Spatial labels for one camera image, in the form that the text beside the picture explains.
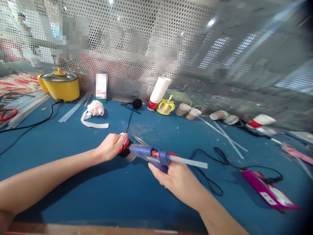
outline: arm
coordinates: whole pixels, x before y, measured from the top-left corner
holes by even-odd
[[[178,199],[197,210],[210,235],[248,234],[199,182],[186,164],[171,162],[168,174],[149,163],[153,175]]]
[[[71,176],[99,163],[109,161],[123,146],[127,134],[109,134],[93,150],[56,160],[0,182],[0,234],[15,215],[31,207]]]

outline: white ribbon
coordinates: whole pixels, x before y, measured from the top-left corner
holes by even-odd
[[[103,104],[98,100],[93,100],[91,104],[87,106],[87,110],[82,114],[81,122],[87,127],[94,127],[94,128],[108,128],[109,124],[95,124],[91,122],[84,121],[85,119],[91,118],[91,116],[103,116],[104,108]]]

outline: hand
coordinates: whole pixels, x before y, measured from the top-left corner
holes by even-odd
[[[203,207],[206,197],[211,195],[186,164],[172,161],[167,174],[151,163],[148,165],[161,185],[164,185],[179,200],[197,211]]]
[[[122,135],[109,134],[104,141],[95,149],[97,164],[113,159],[123,147],[127,139],[127,133]]]

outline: perforated metal panel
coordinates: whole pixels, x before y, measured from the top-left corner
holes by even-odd
[[[189,98],[207,113],[225,109],[244,119],[265,113],[279,126],[312,128],[312,74],[301,68],[312,68],[306,62],[313,37],[301,1],[0,0],[0,6],[3,62],[29,61],[40,70],[59,65],[92,94],[94,71],[106,71],[109,96],[144,102],[166,76],[172,79],[166,96],[176,104]],[[58,58],[60,17],[89,18],[87,58]],[[179,50],[177,72],[156,73],[158,48]],[[294,73],[297,79],[288,77]],[[290,80],[306,88],[286,85]]]

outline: blue glue gun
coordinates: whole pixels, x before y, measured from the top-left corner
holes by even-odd
[[[152,147],[131,145],[129,150],[137,155],[137,157],[151,162],[155,167],[167,174],[168,165],[171,163],[170,153],[165,150],[155,150]]]

